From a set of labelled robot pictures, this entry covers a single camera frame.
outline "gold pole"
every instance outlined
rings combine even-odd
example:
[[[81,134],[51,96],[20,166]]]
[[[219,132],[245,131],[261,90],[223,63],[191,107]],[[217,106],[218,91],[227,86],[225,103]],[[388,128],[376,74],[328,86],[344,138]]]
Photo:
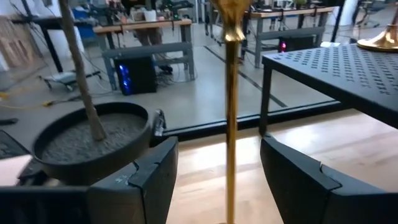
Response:
[[[238,47],[244,40],[241,29],[243,13],[251,0],[212,0],[223,20],[226,47],[226,223],[234,223],[235,209],[235,148],[238,110]]]
[[[357,41],[358,47],[367,50],[381,51],[381,52],[398,52],[398,8],[391,24],[387,25],[385,31],[372,39],[362,39]]]

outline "tree trunk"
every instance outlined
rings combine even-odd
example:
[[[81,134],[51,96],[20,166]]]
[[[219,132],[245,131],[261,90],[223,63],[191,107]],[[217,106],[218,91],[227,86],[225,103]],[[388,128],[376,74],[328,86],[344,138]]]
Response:
[[[91,135],[94,140],[101,141],[106,138],[106,134],[104,131],[104,127],[102,127],[100,118],[98,117],[97,111],[94,108],[93,100],[91,99],[88,90],[85,67],[79,48],[77,46],[75,29],[73,27],[74,24],[72,15],[70,14],[68,0],[58,0],[58,2],[62,16],[62,29],[67,38],[70,52],[72,53],[72,59],[73,63],[75,64],[76,70],[76,82],[79,87],[81,99],[86,108],[87,118],[91,129]]]

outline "concrete floor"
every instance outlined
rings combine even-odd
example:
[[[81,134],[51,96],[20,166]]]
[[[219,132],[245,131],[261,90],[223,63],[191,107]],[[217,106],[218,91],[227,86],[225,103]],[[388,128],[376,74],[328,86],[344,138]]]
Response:
[[[373,16],[373,19],[381,23],[380,27],[374,29],[361,29],[361,38],[373,37],[383,30],[390,22],[394,8],[386,9]],[[296,18],[288,18],[288,27],[295,27]],[[312,18],[308,18],[305,26],[312,25]],[[215,27],[215,33],[220,33],[220,28]],[[323,40],[329,41],[332,27],[327,27]],[[164,29],[164,42],[175,42],[179,39],[179,30]],[[224,47],[205,36],[203,24],[195,24],[192,29],[194,44],[195,73],[197,79],[192,82],[185,81],[185,74],[182,65],[174,65],[174,79],[169,85],[162,86],[157,93],[123,96],[118,91],[111,92],[109,83],[106,80],[99,81],[96,77],[89,78],[88,83],[95,103],[107,101],[130,101],[148,110],[162,109],[165,112],[167,125],[170,129],[184,128],[204,123],[219,121],[225,117],[224,103]],[[337,42],[347,43],[349,37],[358,38],[358,30],[350,27],[341,27],[338,33]],[[254,37],[249,36],[249,45],[254,47]],[[122,43],[139,45],[131,34],[125,35]],[[239,115],[258,114],[261,104],[262,69],[254,68],[254,57],[247,54],[244,65],[240,71],[245,75],[239,76]],[[71,60],[64,60],[62,65],[65,70],[73,69]],[[87,48],[85,54],[85,67],[87,72],[101,69],[105,70],[104,63],[100,57],[100,50],[97,47]],[[17,82],[16,79],[26,77],[24,81]],[[0,118],[16,117],[19,122],[12,126],[2,127],[10,135],[14,136],[28,149],[31,148],[34,139],[49,123],[55,119],[82,108],[80,101],[60,103],[48,108],[40,104],[50,100],[67,99],[78,94],[77,91],[68,93],[64,86],[54,84],[50,91],[44,82],[37,76],[48,76],[56,72],[55,66],[50,57],[38,60],[32,68],[24,71],[7,72],[0,74],[0,89],[10,93],[9,97],[0,102]],[[275,72],[272,78],[272,95],[278,99],[270,102],[270,110],[277,111],[285,108],[303,106],[322,101],[332,100],[321,93],[306,87],[281,73]]]

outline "perforated tabletop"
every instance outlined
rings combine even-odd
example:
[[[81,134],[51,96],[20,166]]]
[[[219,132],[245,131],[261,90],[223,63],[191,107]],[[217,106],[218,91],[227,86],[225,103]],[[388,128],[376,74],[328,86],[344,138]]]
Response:
[[[398,128],[398,54],[353,44],[264,55],[262,63]]]

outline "wooden floor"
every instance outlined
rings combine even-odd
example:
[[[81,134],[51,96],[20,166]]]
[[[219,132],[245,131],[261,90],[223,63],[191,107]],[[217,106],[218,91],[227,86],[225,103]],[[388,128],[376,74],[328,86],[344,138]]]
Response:
[[[398,191],[398,131],[355,110],[270,128],[280,142],[339,171]],[[237,141],[237,224],[282,223],[259,157],[257,129]],[[167,224],[224,222],[224,135],[180,144],[178,178]]]

